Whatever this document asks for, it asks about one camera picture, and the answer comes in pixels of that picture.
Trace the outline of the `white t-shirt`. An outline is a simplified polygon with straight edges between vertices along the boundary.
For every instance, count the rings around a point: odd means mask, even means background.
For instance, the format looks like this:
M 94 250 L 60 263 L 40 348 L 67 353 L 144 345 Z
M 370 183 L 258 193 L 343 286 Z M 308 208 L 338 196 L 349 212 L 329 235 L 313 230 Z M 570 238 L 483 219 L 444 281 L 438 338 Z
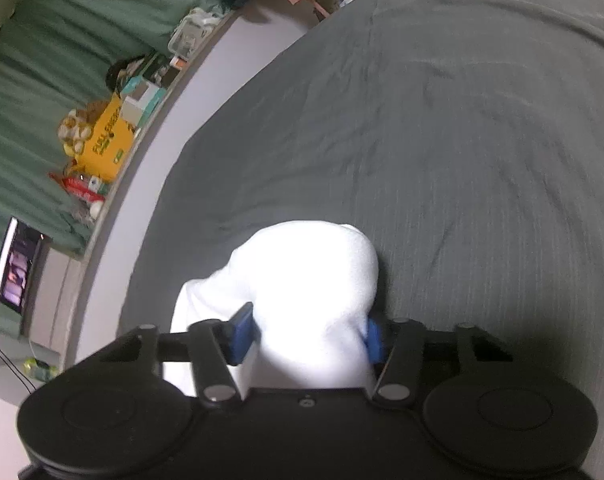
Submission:
M 365 338 L 379 263 L 369 238 L 348 224 L 289 221 L 257 231 L 208 278 L 183 284 L 171 330 L 227 321 L 252 304 L 259 337 L 230 367 L 252 388 L 373 387 Z

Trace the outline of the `red snack package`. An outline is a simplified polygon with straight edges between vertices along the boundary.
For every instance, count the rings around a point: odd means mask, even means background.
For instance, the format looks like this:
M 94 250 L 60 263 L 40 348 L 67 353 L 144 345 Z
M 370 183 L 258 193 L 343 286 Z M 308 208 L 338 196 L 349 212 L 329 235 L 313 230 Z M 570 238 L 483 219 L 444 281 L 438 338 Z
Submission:
M 63 188 L 64 192 L 89 204 L 103 202 L 109 192 L 108 183 L 94 176 L 85 176 L 85 174 L 63 176 L 50 172 L 48 177 Z

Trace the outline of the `yellow cardboard box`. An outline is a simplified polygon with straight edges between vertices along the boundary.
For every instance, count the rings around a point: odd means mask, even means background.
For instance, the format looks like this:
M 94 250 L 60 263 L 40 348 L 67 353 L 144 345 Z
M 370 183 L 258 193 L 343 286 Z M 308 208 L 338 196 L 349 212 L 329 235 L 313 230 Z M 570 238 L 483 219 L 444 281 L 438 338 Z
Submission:
M 133 146 L 135 127 L 121 117 L 122 100 L 113 93 L 93 126 L 93 136 L 75 157 L 76 166 L 86 174 L 112 182 Z

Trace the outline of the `lit phone screen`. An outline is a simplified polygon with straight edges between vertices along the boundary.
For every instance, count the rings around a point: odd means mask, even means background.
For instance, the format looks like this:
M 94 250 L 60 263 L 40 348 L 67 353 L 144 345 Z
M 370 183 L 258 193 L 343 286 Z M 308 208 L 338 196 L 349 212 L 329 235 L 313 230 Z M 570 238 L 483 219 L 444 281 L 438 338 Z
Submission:
M 24 313 L 34 268 L 47 237 L 16 217 L 11 217 L 0 248 L 0 303 Z

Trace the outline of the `grey bed sheet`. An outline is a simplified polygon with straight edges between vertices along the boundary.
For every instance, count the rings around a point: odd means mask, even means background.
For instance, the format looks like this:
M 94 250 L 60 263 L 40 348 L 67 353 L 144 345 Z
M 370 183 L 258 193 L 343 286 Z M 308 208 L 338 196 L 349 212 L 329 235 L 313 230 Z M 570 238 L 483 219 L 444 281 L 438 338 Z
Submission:
M 520 337 L 604 416 L 604 0 L 345 6 L 186 143 L 120 329 L 294 219 L 357 226 L 391 312 Z

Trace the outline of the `white teal small box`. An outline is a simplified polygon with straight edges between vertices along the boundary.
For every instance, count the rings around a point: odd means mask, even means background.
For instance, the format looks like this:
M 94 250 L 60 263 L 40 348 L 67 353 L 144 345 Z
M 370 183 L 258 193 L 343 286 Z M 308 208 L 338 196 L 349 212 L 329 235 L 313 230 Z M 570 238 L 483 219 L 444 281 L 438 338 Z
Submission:
M 134 127 L 145 125 L 165 94 L 165 88 L 153 84 L 144 77 L 132 77 L 120 93 L 122 99 L 120 117 Z

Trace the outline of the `clear plastic container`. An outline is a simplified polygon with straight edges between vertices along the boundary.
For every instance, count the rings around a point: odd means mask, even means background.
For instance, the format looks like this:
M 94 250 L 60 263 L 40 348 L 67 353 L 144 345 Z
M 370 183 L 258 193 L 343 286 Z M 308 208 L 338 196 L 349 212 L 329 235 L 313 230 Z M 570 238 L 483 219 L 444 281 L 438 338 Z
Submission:
M 168 40 L 167 50 L 185 61 L 191 60 L 222 18 L 221 15 L 200 8 L 191 9 L 174 29 Z

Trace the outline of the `green curtain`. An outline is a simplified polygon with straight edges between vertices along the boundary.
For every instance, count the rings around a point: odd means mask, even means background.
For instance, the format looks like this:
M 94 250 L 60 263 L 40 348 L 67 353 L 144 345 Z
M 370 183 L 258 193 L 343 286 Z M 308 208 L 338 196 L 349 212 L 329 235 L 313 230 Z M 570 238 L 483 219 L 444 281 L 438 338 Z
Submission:
M 0 30 L 0 250 L 16 217 L 80 254 L 87 226 L 49 175 L 67 162 L 56 130 L 72 108 L 108 98 L 109 66 L 151 50 L 198 6 L 221 0 L 18 0 Z M 0 304 L 0 330 L 19 333 L 20 316 Z

